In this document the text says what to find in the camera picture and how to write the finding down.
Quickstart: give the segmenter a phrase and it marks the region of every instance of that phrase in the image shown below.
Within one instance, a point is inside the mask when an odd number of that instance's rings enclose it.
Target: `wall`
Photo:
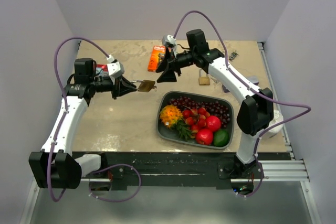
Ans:
[[[224,39],[265,41],[289,0],[57,0],[72,32],[91,39],[161,39],[173,34],[191,9],[204,11]],[[217,39],[200,16],[190,16],[185,32],[201,28]]]
[[[279,99],[312,106],[287,129],[296,158],[306,161],[323,223],[335,222],[335,17],[334,0],[290,0],[266,42]],[[296,112],[283,108],[285,117]]]
[[[56,0],[0,0],[0,218],[18,223],[32,182],[31,151],[50,133],[60,91],[53,54],[72,33]],[[59,68],[70,74],[76,43],[61,52]]]

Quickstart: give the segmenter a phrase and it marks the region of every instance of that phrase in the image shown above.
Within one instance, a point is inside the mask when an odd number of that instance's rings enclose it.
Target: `yellow pineapple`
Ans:
[[[168,129],[176,129],[180,135],[180,138],[187,140],[189,137],[193,137],[191,130],[187,127],[183,120],[181,110],[176,106],[167,105],[160,111],[161,122]]]

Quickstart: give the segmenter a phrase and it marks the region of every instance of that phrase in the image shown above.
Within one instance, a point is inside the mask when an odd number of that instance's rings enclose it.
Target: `beige table surface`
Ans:
[[[147,65],[154,45],[159,40],[96,40],[108,54],[112,54],[125,68],[128,80],[155,80],[159,73],[148,72]],[[179,41],[187,46],[186,41]],[[219,41],[209,41],[209,47],[222,49]],[[229,54],[236,50],[239,56],[231,63],[244,76],[257,76],[259,86],[265,88],[269,82],[263,61],[255,41],[226,41]],[[106,64],[105,56],[94,46],[82,41],[77,58],[93,58],[98,64]],[[236,152],[239,148],[241,130],[235,121],[231,145],[225,150],[179,144],[160,138],[156,132],[156,115],[162,97],[169,91],[184,91],[218,97],[229,101],[235,116],[239,104],[231,93],[224,93],[220,83],[211,80],[210,86],[198,85],[198,68],[182,69],[175,83],[157,84],[157,92],[134,92],[113,100],[111,93],[97,93],[83,115],[73,151],[120,151],[120,152]],[[276,136],[263,138],[260,152],[285,152],[281,132]]]

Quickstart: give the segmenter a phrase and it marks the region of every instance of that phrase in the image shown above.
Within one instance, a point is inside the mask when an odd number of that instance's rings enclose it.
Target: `purple cable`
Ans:
[[[254,154],[255,160],[256,160],[256,162],[257,162],[257,164],[258,164],[258,166],[259,166],[259,168],[260,168],[260,171],[261,171],[261,179],[260,179],[260,182],[259,182],[257,188],[256,188],[252,193],[246,195],[246,197],[249,197],[249,196],[252,196],[252,195],[253,195],[253,194],[260,188],[261,183],[262,183],[262,179],[264,178],[264,170],[263,170],[263,166],[262,166],[262,164],[259,162],[259,160],[257,159],[257,149],[258,149],[258,144],[259,144],[260,138],[261,138],[266,132],[270,131],[271,129],[273,129],[273,128],[279,126],[279,125],[282,125],[282,124],[284,124],[284,123],[287,123],[287,122],[289,122],[289,121],[292,121],[292,120],[294,120],[294,119],[296,119],[296,118],[299,118],[300,116],[303,116],[303,115],[307,114],[308,112],[311,111],[311,107],[308,106],[308,105],[305,105],[305,104],[300,104],[300,103],[280,102],[280,101],[274,100],[274,99],[272,99],[272,98],[269,98],[269,97],[267,97],[267,96],[265,96],[265,95],[263,95],[263,94],[260,94],[258,91],[256,91],[256,90],[250,88],[249,85],[248,85],[243,79],[241,79],[236,73],[234,73],[234,72],[232,71],[232,69],[229,67],[227,49],[226,49],[226,46],[225,46],[225,44],[224,44],[224,42],[223,42],[223,40],[222,40],[222,38],[221,38],[221,35],[219,34],[219,32],[218,32],[217,28],[215,27],[214,23],[212,23],[212,21],[211,21],[211,20],[210,20],[204,13],[202,13],[202,12],[200,12],[200,11],[198,11],[198,10],[191,10],[191,11],[187,12],[186,14],[184,14],[184,16],[181,18],[181,20],[180,20],[180,22],[179,22],[179,24],[178,24],[178,26],[177,26],[177,28],[176,28],[176,31],[175,31],[175,34],[174,34],[174,38],[176,38],[176,35],[177,35],[177,33],[179,32],[178,30],[180,29],[180,26],[182,25],[183,20],[184,20],[184,19],[186,18],[186,16],[188,16],[190,13],[198,13],[198,14],[202,15],[203,17],[205,17],[206,20],[209,21],[210,25],[214,28],[215,33],[217,34],[217,37],[218,37],[220,43],[222,44],[222,46],[223,46],[223,48],[224,48],[224,52],[225,52],[225,65],[226,65],[226,67],[228,68],[229,72],[230,72],[234,77],[236,77],[236,78],[237,78],[237,79],[238,79],[238,80],[239,80],[245,87],[247,87],[247,89],[251,90],[254,94],[256,94],[256,95],[258,95],[258,96],[260,96],[260,97],[266,99],[267,101],[270,101],[270,102],[273,102],[273,103],[276,103],[276,104],[280,104],[280,105],[284,105],[284,106],[292,106],[292,107],[298,107],[298,108],[305,108],[305,109],[306,109],[305,111],[303,111],[303,112],[301,112],[301,113],[299,113],[299,114],[297,114],[297,115],[295,115],[295,116],[292,116],[292,117],[290,117],[290,118],[288,118],[288,119],[283,120],[282,122],[276,123],[276,124],[272,125],[271,127],[268,127],[268,128],[266,128],[266,129],[264,129],[264,130],[259,134],[259,136],[258,136],[258,138],[257,138],[257,141],[256,141],[256,144],[255,144],[255,147],[254,147],[253,154]]]
[[[141,187],[141,176],[140,176],[140,173],[139,173],[133,166],[131,166],[131,165],[128,165],[128,164],[111,165],[111,166],[109,166],[109,167],[107,167],[107,168],[104,168],[104,169],[102,169],[102,170],[97,170],[97,171],[95,171],[95,172],[93,172],[93,173],[94,173],[94,174],[95,174],[95,173],[102,173],[102,172],[105,172],[105,171],[107,171],[107,170],[109,170],[109,169],[112,169],[112,168],[115,168],[115,167],[118,167],[118,166],[127,166],[127,167],[133,169],[133,170],[135,171],[135,173],[137,174],[137,176],[138,176],[138,178],[139,178],[139,185],[138,185],[138,187],[137,187],[135,193],[132,194],[131,196],[125,198],[125,199],[106,199],[106,198],[102,198],[102,197],[99,197],[99,196],[95,195],[95,194],[92,192],[91,187],[89,187],[89,192],[90,192],[96,199],[100,199],[100,200],[107,201],[107,202],[124,202],[124,201],[127,201],[127,200],[133,198],[135,195],[138,194],[138,192],[139,192],[139,190],[140,190],[140,187]]]
[[[58,85],[59,87],[61,88],[61,91],[62,91],[62,97],[64,98],[64,104],[65,104],[65,111],[61,117],[61,119],[59,120],[59,123],[56,127],[56,130],[55,130],[55,133],[54,133],[54,137],[52,138],[53,139],[53,143],[51,144],[51,147],[50,147],[50,152],[49,152],[49,156],[48,156],[48,165],[47,165],[47,185],[48,185],[48,190],[49,190],[49,194],[50,194],[50,197],[51,199],[54,201],[54,202],[58,202],[61,197],[63,196],[64,192],[65,192],[65,188],[62,190],[62,192],[60,193],[60,195],[58,196],[58,198],[55,197],[54,195],[54,192],[53,192],[53,189],[51,187],[51,161],[52,161],[52,154],[54,152],[54,149],[55,149],[55,143],[57,141],[57,135],[60,131],[60,128],[62,126],[62,123],[67,115],[67,112],[66,110],[68,109],[68,101],[67,101],[67,94],[63,88],[63,85],[62,85],[62,82],[61,82],[61,79],[59,77],[59,73],[58,73],[58,69],[57,69],[57,57],[58,57],[58,53],[61,49],[61,47],[68,41],[70,40],[73,40],[73,39],[77,39],[77,40],[84,40],[88,43],[91,43],[92,45],[94,45],[95,47],[97,47],[107,58],[108,58],[108,54],[100,47],[98,46],[96,43],[94,43],[93,41],[89,40],[89,39],[85,39],[85,38],[82,38],[82,37],[71,37],[69,39],[66,39],[64,40],[61,44],[59,44],[59,46],[57,47],[56,51],[55,51],[55,54],[54,54],[54,70],[55,70],[55,75],[56,75],[56,79],[57,79],[57,82],[58,82]]]

